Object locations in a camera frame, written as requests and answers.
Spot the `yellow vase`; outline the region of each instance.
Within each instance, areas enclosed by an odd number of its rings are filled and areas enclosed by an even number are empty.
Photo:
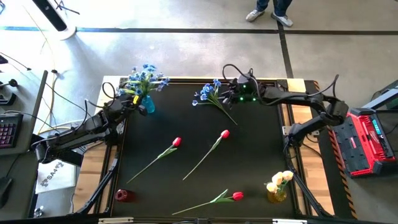
[[[287,193],[285,189],[279,189],[276,193],[271,193],[267,190],[267,196],[271,203],[281,203],[286,199]]]

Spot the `concrete floor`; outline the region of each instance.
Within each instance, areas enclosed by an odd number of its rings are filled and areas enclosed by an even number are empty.
[[[35,26],[21,5],[3,2],[7,8],[0,15],[0,28]],[[40,28],[51,30],[31,2],[25,6]],[[244,20],[254,0],[118,0],[107,4],[67,0],[65,6],[81,13],[60,13],[78,27],[277,29],[269,17],[272,6],[256,22]],[[300,0],[292,3],[288,15],[295,22],[290,29],[296,30],[398,30],[396,12],[394,0]],[[96,101],[103,76],[127,75],[133,66],[146,62],[168,76],[220,77],[224,64],[235,63],[244,71],[252,67],[257,77],[286,77],[277,34],[78,32],[65,41],[55,39],[53,32],[45,34],[51,48],[40,32],[0,29],[0,50],[38,72],[55,67],[62,74],[55,89],[81,106],[85,98]],[[340,74],[336,92],[351,107],[364,105],[375,91],[398,77],[396,35],[289,34],[286,39],[294,77],[317,80],[326,87]],[[0,67],[5,72],[13,69]],[[233,70],[226,73],[237,75]],[[40,108],[41,118],[47,110]],[[62,123],[82,119],[84,112],[57,97],[54,114],[57,123]],[[397,181],[396,176],[350,180],[359,219],[398,223]],[[47,216],[65,215],[72,192],[40,194],[37,205],[44,205]]]

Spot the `wooden table frame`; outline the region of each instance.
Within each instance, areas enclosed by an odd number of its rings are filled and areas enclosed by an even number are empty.
[[[126,78],[126,76],[105,76],[103,78],[104,82],[110,82],[114,86],[119,85],[120,78]],[[193,78],[193,77],[175,77],[178,78]],[[195,79],[213,79],[214,77],[195,77]],[[266,78],[258,80],[276,80],[276,78]],[[302,79],[278,79],[278,80],[286,80],[289,91],[296,92],[305,92],[305,84]],[[105,85],[105,91],[107,93],[111,93],[112,89],[109,85]],[[103,105],[104,102],[109,101],[110,99],[105,96],[105,94],[100,91],[97,105]],[[307,106],[297,106],[297,105],[282,105],[281,106],[284,117],[284,124],[290,125],[290,120],[294,119],[295,123],[304,123],[312,118],[311,110]],[[289,119],[289,111],[292,111],[292,116]],[[308,139],[304,140],[304,143],[320,153],[319,145],[317,143],[311,142]],[[110,150],[106,150],[106,146],[104,144],[100,144],[93,147],[88,147],[89,151],[85,153],[83,163],[80,169],[80,175],[78,178],[78,182],[76,184],[75,196],[73,197],[73,204],[75,211],[84,206],[85,202],[89,199],[91,194],[94,192],[95,188],[97,188],[100,179],[106,173],[107,169],[105,169],[104,164],[111,165],[114,155],[116,153],[116,146],[112,147]],[[294,156],[294,150],[290,149],[290,153]],[[315,198],[322,205],[322,207],[330,214],[334,214],[334,209],[332,206],[330,193],[328,184],[326,181],[325,170],[323,168],[322,158],[317,154],[312,152],[310,149],[307,149],[305,146],[300,147],[299,155],[292,159],[294,166],[297,166],[298,163],[301,163],[303,167],[303,173],[305,174],[305,181],[307,187],[310,189],[312,194],[314,194]],[[105,212],[108,203],[108,195],[109,188],[111,185],[110,181],[106,188],[104,189],[102,200],[97,205],[96,212]],[[297,202],[298,207],[302,214],[304,215],[316,215],[315,211],[307,213],[309,210],[309,204],[304,200],[303,193],[298,185],[295,183],[296,193],[297,193]]]

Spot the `keyboard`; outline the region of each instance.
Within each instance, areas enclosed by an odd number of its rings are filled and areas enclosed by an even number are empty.
[[[23,114],[0,114],[0,150],[15,147],[23,117]]]

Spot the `white sneaker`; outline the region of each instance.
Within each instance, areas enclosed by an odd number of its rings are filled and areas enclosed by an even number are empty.
[[[279,21],[282,25],[291,27],[293,25],[293,21],[291,21],[287,16],[277,16],[275,12],[272,12],[271,18]]]
[[[246,21],[248,21],[248,22],[253,22],[253,21],[255,21],[259,16],[262,16],[262,15],[264,14],[264,12],[265,12],[265,10],[259,12],[259,11],[257,11],[257,9],[255,9],[255,10],[251,11],[251,12],[248,14],[248,16],[246,16]]]

